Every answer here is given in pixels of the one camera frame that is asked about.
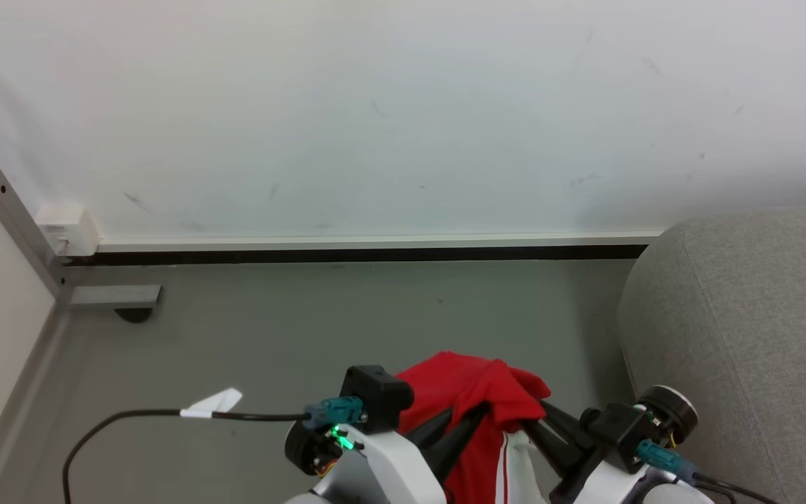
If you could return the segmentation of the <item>grey fabric sofa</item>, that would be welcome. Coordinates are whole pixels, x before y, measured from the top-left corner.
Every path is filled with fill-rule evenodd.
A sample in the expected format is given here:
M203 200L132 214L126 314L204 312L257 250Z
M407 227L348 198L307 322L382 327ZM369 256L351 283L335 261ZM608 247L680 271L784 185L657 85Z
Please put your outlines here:
M698 412L703 473L806 504L806 208L725 213L662 233L618 306L631 383Z

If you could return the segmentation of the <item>grey metal frame post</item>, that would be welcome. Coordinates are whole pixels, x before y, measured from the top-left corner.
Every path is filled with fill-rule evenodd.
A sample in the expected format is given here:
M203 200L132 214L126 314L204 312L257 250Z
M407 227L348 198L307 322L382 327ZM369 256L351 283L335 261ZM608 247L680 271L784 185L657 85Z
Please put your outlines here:
M0 223L55 298L57 309L65 309L71 294L71 284L65 274L64 264L48 245L34 218L20 201L1 168Z

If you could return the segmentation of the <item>grey metal floor rail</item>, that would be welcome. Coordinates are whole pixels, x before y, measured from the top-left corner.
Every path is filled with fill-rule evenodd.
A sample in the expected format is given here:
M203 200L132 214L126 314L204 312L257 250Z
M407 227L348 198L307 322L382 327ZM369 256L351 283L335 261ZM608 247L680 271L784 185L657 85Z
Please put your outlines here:
M64 326L69 316L55 307L45 320L31 354L18 377L9 399L0 415L0 479L6 469L10 453L20 437L25 422L31 415L36 397L47 379L50 368L57 360L64 339Z

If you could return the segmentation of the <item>red garment with white stripes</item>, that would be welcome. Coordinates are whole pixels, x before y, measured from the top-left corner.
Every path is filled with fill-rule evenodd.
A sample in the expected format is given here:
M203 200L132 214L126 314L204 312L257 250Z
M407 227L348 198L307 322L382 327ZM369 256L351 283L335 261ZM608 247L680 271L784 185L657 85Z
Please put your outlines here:
M533 463L532 444L522 421L546 418L540 402L550 395L546 383L528 371L488 360L443 351L399 375L413 389L413 405L403 411L401 433L446 410L451 426L472 408L489 405L444 490L452 504L547 504Z

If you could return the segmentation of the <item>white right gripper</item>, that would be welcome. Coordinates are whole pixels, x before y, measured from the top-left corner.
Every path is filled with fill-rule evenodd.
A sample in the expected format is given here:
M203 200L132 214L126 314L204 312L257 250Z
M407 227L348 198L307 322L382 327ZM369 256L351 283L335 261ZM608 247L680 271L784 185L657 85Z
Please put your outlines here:
M602 459L579 419L544 400L540 405L546 418L525 421L525 434L560 476L550 504L714 504L672 473L644 464L637 473L615 468ZM698 426L697 409L669 386L653 385L636 404L624 405L647 412L658 431L649 439L662 447L681 443Z

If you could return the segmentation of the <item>white and black skirting strip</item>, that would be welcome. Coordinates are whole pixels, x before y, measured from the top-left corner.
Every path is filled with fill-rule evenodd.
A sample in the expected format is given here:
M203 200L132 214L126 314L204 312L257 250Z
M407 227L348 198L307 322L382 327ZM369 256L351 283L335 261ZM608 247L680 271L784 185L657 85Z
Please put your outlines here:
M630 260L659 236L639 232L554 232L370 237L102 239L67 267L368 263L494 260Z

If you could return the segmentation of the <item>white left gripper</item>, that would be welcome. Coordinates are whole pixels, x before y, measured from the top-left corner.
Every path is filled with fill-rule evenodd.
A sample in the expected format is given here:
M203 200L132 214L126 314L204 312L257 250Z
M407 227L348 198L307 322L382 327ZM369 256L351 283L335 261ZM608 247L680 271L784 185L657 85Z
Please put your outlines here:
M310 430L295 422L285 456L318 481L284 504L448 504L442 484L487 412L488 405L477 405L446 433L452 410L444 409L405 437L366 434L348 424Z

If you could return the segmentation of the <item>white wall socket box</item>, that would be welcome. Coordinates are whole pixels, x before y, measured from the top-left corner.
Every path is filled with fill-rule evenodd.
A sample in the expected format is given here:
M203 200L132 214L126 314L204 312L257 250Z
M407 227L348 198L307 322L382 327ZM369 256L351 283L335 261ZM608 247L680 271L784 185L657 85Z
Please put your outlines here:
M98 251L98 226L84 205L46 204L34 221L56 256L93 256Z

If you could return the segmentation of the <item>grey metal foot bar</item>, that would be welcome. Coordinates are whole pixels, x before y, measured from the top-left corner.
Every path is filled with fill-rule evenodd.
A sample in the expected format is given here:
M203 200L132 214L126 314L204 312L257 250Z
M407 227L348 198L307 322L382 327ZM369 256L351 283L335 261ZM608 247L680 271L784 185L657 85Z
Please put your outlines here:
M74 309L153 309L159 304L161 291L159 284L81 285L71 291L67 306Z

